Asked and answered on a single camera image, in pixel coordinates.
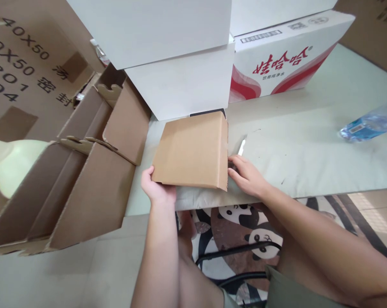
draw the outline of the forearm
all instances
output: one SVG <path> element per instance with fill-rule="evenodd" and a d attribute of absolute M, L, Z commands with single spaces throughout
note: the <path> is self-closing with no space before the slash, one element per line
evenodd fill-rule
<path fill-rule="evenodd" d="M 274 187 L 260 199 L 321 271 L 356 300 L 387 293 L 387 259 L 319 212 Z"/>
<path fill-rule="evenodd" d="M 178 260 L 175 205 L 152 204 L 132 308 L 177 307 Z"/>

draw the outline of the red wave graphic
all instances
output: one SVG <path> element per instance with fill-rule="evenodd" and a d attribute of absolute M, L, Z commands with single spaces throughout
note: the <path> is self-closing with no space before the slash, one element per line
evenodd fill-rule
<path fill-rule="evenodd" d="M 300 89 L 306 86 L 312 76 L 316 73 L 319 67 L 321 67 L 322 63 L 329 56 L 331 51 L 335 48 L 336 44 L 329 47 L 324 53 L 305 64 L 298 70 L 294 71 L 288 77 L 281 81 L 272 91 L 271 94 L 281 93 L 288 90 Z"/>
<path fill-rule="evenodd" d="M 261 96 L 261 86 L 259 83 L 237 70 L 232 69 L 231 89 L 229 92 L 229 102 L 244 101 Z"/>

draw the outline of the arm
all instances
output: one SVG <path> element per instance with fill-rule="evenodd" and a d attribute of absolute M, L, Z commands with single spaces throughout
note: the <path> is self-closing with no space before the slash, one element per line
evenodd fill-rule
<path fill-rule="evenodd" d="M 151 181 L 153 171 L 151 166 L 142 173 L 141 186 L 151 200 L 151 211 L 131 308 L 176 308 L 179 294 L 176 188 Z"/>
<path fill-rule="evenodd" d="M 239 171 L 228 169 L 230 177 L 271 210 L 329 280 L 364 306 L 374 306 L 373 298 L 387 295 L 387 259 L 382 254 L 271 186 L 247 159 L 235 155 L 229 161 Z"/>

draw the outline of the wahaha logo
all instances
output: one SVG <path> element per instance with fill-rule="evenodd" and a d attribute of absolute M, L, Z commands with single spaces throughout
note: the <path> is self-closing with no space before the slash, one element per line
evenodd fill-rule
<path fill-rule="evenodd" d="M 269 59 L 265 62 L 262 61 L 260 65 L 256 65 L 256 69 L 253 71 L 253 74 L 264 75 L 269 73 L 270 70 L 274 69 L 278 71 L 282 69 L 285 62 L 292 63 L 292 65 L 298 65 L 303 58 L 308 57 L 307 51 L 310 51 L 313 46 L 305 47 L 297 56 L 288 56 L 288 51 L 279 58 L 279 60 L 273 61 L 273 55 L 269 55 Z"/>

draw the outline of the leg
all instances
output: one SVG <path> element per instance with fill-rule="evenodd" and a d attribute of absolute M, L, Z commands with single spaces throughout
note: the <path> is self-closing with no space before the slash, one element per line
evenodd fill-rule
<path fill-rule="evenodd" d="M 196 229 L 189 211 L 179 214 L 179 307 L 223 308 L 223 292 L 192 261 L 191 238 Z"/>
<path fill-rule="evenodd" d="M 319 295 L 345 305 L 357 306 L 319 270 L 272 212 L 265 206 L 262 209 L 268 221 L 283 237 L 278 272 Z"/>

